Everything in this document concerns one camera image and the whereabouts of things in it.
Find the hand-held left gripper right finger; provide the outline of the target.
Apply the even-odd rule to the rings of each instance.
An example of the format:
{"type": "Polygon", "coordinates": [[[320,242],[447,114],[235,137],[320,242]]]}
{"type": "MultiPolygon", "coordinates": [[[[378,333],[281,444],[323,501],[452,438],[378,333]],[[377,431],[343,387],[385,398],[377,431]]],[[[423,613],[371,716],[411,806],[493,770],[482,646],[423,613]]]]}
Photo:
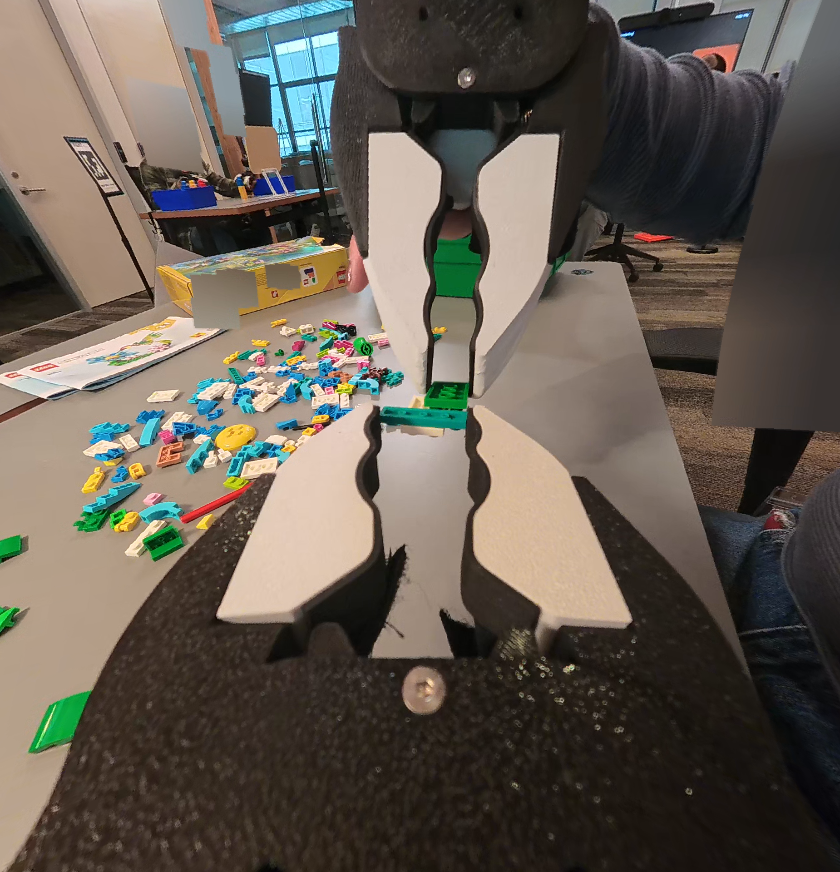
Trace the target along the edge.
{"type": "Polygon", "coordinates": [[[529,630],[547,650],[562,627],[624,629],[632,615],[568,470],[484,406],[468,410],[472,508],[463,603],[503,639],[529,630]]]}

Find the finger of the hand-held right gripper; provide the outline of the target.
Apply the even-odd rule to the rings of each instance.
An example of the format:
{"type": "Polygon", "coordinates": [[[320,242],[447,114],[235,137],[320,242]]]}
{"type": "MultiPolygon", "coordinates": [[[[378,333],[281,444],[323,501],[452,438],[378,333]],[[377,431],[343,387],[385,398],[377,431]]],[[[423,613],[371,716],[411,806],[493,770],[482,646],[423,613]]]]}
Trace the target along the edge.
{"type": "Polygon", "coordinates": [[[391,348],[421,389],[430,385],[433,344],[427,242],[444,209],[443,174],[441,161],[412,135],[370,133],[364,264],[391,348]]]}
{"type": "Polygon", "coordinates": [[[550,272],[559,137],[518,135],[479,169],[474,205],[487,249],[473,337],[472,394],[490,389],[513,356],[550,272]]]}

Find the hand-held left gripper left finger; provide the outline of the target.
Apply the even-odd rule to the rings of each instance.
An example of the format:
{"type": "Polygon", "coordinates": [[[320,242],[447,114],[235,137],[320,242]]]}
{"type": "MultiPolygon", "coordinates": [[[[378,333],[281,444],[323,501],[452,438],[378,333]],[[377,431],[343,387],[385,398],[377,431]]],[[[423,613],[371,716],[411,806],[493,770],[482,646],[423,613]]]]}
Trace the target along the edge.
{"type": "Polygon", "coordinates": [[[385,599],[377,454],[380,409],[363,404],[274,475],[217,617],[232,624],[360,625],[385,599]]]}

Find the teal lego plate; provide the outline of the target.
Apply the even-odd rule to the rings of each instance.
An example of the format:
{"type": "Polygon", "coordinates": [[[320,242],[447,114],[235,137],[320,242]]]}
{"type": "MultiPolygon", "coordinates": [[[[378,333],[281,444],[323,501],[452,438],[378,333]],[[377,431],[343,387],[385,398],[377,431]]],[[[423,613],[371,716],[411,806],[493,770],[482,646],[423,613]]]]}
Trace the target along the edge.
{"type": "Polygon", "coordinates": [[[464,431],[466,410],[426,409],[418,407],[381,406],[379,418],[387,427],[399,428],[409,435],[440,437],[446,431],[464,431]]]}

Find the person's left forearm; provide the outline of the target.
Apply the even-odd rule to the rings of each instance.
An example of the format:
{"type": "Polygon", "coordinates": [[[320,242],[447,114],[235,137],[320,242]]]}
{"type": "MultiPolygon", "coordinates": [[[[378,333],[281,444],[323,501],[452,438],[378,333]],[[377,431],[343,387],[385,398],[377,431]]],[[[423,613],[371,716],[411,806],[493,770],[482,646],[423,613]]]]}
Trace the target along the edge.
{"type": "Polygon", "coordinates": [[[840,647],[840,468],[810,492],[784,564],[799,608],[840,647]]]}

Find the person's right forearm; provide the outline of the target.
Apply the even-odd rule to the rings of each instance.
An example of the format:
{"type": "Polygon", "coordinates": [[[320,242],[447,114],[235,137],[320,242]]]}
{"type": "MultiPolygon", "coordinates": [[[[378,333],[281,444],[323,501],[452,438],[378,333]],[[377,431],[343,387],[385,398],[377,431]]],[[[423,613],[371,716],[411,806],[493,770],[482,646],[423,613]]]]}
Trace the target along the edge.
{"type": "Polygon", "coordinates": [[[608,38],[608,134],[586,199],[619,223],[693,243],[746,234],[796,63],[711,71],[608,38]]]}

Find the green plastic crate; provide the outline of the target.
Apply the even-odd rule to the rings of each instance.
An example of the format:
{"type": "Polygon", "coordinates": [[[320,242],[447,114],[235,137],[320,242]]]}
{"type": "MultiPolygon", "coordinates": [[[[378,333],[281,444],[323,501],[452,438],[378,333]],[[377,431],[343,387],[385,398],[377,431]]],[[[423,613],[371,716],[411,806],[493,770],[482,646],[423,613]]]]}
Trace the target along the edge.
{"type": "Polygon", "coordinates": [[[482,267],[481,254],[472,248],[472,237],[440,238],[434,257],[436,295],[471,299],[482,267]]]}

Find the pile of colourful toy bricks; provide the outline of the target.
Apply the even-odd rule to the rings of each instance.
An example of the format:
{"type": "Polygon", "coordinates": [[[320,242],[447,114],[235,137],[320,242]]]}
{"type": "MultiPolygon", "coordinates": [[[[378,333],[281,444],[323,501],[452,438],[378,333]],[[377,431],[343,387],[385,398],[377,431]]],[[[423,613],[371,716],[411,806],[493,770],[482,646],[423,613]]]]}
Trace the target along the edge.
{"type": "Polygon", "coordinates": [[[84,456],[94,466],[73,529],[136,533],[130,557],[173,553],[187,541],[181,526],[207,530],[221,507],[188,524],[181,515],[276,473],[362,399],[404,380],[397,368],[376,363],[390,346],[382,326],[371,332],[337,320],[276,319],[271,327],[188,390],[152,391],[137,411],[89,429],[84,456]],[[255,441],[218,450],[217,433],[235,424],[255,427],[255,441]]]}

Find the red rod piece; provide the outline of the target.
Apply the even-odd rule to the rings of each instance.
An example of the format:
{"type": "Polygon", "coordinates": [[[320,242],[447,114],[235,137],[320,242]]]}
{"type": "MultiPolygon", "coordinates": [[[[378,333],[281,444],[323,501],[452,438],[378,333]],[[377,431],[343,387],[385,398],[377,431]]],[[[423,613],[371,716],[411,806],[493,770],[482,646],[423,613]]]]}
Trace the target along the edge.
{"type": "Polygon", "coordinates": [[[220,507],[224,507],[229,503],[237,500],[246,493],[252,486],[252,482],[246,482],[245,485],[231,491],[230,494],[221,496],[216,500],[212,500],[211,502],[204,504],[196,509],[193,509],[189,512],[186,512],[184,515],[180,516],[180,520],[182,523],[188,524],[194,520],[203,518],[207,515],[213,514],[220,507]]]}

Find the black office chair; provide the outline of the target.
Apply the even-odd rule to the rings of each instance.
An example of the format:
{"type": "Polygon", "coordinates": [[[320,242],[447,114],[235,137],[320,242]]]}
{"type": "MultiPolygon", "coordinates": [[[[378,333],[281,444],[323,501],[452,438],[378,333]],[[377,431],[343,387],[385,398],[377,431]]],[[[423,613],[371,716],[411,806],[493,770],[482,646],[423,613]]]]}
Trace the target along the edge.
{"type": "Polygon", "coordinates": [[[626,275],[626,280],[630,284],[640,280],[640,275],[632,264],[632,257],[652,262],[653,271],[656,273],[663,271],[664,265],[658,257],[642,252],[623,242],[625,231],[625,225],[623,223],[617,223],[614,225],[609,222],[606,225],[605,231],[608,232],[610,230],[613,232],[613,241],[606,245],[589,250],[584,256],[584,262],[618,263],[627,268],[628,274],[626,275]]]}

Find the wooden top table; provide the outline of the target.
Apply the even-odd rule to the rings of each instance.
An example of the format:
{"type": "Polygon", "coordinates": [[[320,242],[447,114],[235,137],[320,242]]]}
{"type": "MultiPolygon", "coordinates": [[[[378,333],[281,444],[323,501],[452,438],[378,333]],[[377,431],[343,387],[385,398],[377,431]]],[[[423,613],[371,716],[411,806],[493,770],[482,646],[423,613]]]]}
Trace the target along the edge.
{"type": "Polygon", "coordinates": [[[198,208],[163,211],[147,210],[138,214],[144,221],[152,222],[162,233],[166,242],[177,244],[178,229],[184,226],[197,228],[207,254],[213,252],[212,230],[217,223],[228,218],[250,216],[254,227],[270,228],[290,224],[306,234],[314,215],[320,215],[319,226],[324,226],[329,206],[341,194],[338,187],[304,189],[279,197],[269,195],[247,200],[221,199],[215,205],[198,208]]]}

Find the person's jeans leg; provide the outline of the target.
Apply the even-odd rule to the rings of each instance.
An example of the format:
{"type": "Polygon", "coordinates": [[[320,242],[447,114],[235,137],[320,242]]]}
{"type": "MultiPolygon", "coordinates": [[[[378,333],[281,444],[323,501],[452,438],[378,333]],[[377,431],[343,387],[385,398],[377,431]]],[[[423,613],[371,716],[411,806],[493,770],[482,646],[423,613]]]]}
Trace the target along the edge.
{"type": "Polygon", "coordinates": [[[741,648],[785,762],[840,867],[840,696],[786,582],[800,510],[699,507],[741,648]]]}

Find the instruction booklet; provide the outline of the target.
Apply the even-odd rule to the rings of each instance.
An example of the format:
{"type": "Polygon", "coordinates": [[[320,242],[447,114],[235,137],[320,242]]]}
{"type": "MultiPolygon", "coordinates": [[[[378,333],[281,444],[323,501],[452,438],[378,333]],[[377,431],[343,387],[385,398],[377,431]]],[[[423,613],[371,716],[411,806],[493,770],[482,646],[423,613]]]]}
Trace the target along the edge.
{"type": "Polygon", "coordinates": [[[0,385],[44,399],[101,390],[221,332],[198,328],[190,317],[168,317],[81,351],[0,374],[0,385]]]}

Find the sign on black stand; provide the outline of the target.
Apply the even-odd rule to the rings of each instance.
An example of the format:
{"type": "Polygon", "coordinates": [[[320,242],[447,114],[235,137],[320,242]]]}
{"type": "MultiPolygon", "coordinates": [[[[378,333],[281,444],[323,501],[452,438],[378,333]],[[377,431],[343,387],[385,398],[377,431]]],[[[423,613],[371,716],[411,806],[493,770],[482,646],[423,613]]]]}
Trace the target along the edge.
{"type": "Polygon", "coordinates": [[[70,150],[75,154],[79,162],[87,171],[89,177],[94,181],[95,185],[97,186],[99,194],[104,201],[104,204],[108,210],[112,222],[114,223],[119,233],[121,242],[124,245],[124,248],[126,249],[128,255],[130,256],[131,263],[138,272],[138,276],[143,283],[143,290],[153,302],[155,299],[153,287],[150,284],[149,280],[146,278],[142,266],[138,260],[138,257],[136,256],[129,239],[125,234],[123,226],[119,218],[117,217],[111,203],[113,199],[125,195],[126,192],[121,189],[119,183],[115,180],[115,178],[113,178],[112,174],[105,166],[103,161],[100,159],[99,155],[95,151],[88,138],[65,136],[64,141],[69,146],[70,150]]]}

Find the grey door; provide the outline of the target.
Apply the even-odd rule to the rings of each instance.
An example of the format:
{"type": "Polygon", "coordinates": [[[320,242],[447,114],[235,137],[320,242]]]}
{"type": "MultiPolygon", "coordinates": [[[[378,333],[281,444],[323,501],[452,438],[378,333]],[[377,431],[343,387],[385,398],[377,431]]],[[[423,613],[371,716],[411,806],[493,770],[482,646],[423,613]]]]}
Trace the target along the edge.
{"type": "Polygon", "coordinates": [[[12,222],[66,299],[89,309],[74,268],[76,236],[88,197],[75,189],[80,169],[65,134],[83,133],[89,113],[38,2],[0,2],[0,188],[12,222]]]}

